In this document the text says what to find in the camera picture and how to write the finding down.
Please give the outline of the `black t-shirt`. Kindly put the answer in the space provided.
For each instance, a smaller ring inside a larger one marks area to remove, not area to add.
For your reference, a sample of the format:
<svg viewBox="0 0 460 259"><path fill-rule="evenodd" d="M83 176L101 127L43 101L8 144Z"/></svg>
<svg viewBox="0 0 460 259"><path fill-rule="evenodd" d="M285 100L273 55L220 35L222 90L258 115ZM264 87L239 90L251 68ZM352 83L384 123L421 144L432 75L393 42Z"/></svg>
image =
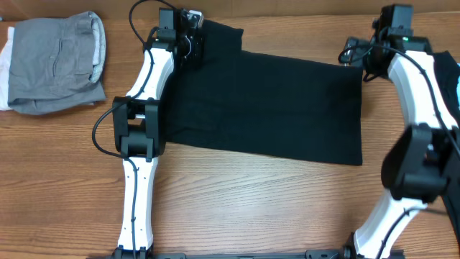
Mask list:
<svg viewBox="0 0 460 259"><path fill-rule="evenodd" d="M203 60L162 96L169 142L362 164L362 71L242 50L241 29L203 24Z"/></svg>

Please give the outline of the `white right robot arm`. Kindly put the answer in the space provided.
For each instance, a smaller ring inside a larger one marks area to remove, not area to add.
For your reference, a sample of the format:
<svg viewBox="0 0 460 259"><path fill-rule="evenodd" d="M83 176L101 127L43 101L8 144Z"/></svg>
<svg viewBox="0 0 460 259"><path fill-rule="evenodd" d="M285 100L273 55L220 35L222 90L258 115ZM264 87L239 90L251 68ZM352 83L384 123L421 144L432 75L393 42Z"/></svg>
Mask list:
<svg viewBox="0 0 460 259"><path fill-rule="evenodd" d="M393 244L436 199L459 228L459 64L416 37L412 17L410 5L383 7L372 38L349 38L338 57L341 64L362 68L365 81L391 81L405 120L402 136L382 162L383 194L340 258L401 258Z"/></svg>

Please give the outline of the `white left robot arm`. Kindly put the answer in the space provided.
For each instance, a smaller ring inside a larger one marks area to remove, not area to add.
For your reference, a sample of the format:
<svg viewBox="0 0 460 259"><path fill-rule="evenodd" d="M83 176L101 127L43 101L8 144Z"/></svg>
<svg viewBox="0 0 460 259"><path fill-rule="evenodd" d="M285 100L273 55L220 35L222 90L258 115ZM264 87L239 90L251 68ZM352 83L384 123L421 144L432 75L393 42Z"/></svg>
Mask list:
<svg viewBox="0 0 460 259"><path fill-rule="evenodd" d="M203 53L201 12L161 8L159 18L143 44L144 62L136 82L112 106L125 177L123 222L113 258L152 256L155 171L165 149L160 99L173 73L200 62Z"/></svg>

